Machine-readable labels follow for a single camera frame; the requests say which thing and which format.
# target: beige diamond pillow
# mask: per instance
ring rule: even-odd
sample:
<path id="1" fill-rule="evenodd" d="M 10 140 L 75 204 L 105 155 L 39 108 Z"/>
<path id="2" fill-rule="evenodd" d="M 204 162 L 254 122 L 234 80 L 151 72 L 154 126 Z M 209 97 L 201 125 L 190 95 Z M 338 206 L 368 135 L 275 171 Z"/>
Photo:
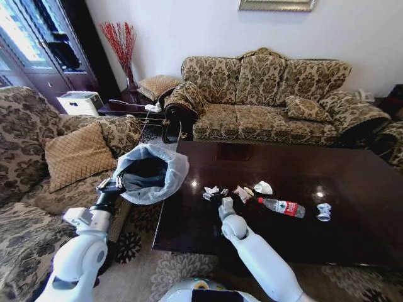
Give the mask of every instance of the beige diamond pillow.
<path id="1" fill-rule="evenodd" d="M 105 145 L 98 122 L 53 140 L 46 138 L 45 143 L 50 193 L 116 167 L 116 160 Z"/>
<path id="2" fill-rule="evenodd" d="M 149 77 L 139 82 L 140 88 L 137 90 L 139 93 L 147 96 L 151 101 L 156 101 L 160 95 L 166 92 L 168 89 L 172 89 L 179 85 L 180 82 L 167 75 L 157 75 L 155 77 Z"/>

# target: floor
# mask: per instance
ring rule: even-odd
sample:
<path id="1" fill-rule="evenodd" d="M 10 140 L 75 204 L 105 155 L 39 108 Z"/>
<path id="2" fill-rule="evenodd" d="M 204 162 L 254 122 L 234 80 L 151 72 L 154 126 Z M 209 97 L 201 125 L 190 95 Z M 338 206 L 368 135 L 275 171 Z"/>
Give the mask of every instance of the floor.
<path id="1" fill-rule="evenodd" d="M 159 130 L 146 129 L 142 142 L 176 150 L 175 134 L 169 135 L 173 143 L 165 145 Z M 132 206 L 118 241 L 115 262 L 100 276 L 100 284 L 94 289 L 95 301 L 158 301 L 173 284 L 191 277 L 209 277 L 228 289 L 271 301 L 250 275 L 229 272 L 216 256 L 151 250 L 161 205 Z M 403 273 L 290 265 L 302 289 L 317 301 L 403 301 Z"/>

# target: water bottle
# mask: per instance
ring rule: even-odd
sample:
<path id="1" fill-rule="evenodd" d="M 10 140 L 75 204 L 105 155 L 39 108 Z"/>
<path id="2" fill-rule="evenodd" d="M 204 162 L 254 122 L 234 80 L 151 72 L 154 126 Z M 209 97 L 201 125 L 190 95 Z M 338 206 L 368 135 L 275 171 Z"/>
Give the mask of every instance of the water bottle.
<path id="1" fill-rule="evenodd" d="M 271 211 L 286 214 L 297 218 L 303 218 L 305 216 L 305 208 L 298 203 L 292 203 L 291 201 L 282 201 L 271 198 L 258 198 L 258 203 L 264 204 Z"/>

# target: white wall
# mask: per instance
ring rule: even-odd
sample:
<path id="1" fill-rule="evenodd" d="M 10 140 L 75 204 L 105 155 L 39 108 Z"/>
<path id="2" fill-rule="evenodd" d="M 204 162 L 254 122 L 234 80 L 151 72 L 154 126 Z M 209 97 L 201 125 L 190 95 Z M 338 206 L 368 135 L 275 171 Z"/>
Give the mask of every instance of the white wall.
<path id="1" fill-rule="evenodd" d="M 189 55 L 234 57 L 265 46 L 289 58 L 344 60 L 344 87 L 385 96 L 403 82 L 402 0 L 317 0 L 311 13 L 238 11 L 238 0 L 86 0 L 96 25 L 128 21 L 137 29 L 137 80 L 180 78 Z M 121 89 L 125 76 L 101 32 Z"/>

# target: white box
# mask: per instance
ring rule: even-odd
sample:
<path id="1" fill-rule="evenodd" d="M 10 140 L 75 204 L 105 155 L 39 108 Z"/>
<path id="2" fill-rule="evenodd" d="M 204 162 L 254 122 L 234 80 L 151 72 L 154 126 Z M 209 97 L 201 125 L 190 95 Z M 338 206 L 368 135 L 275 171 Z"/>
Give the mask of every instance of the white box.
<path id="1" fill-rule="evenodd" d="M 68 115 L 99 115 L 103 103 L 93 91 L 69 91 L 57 98 Z"/>

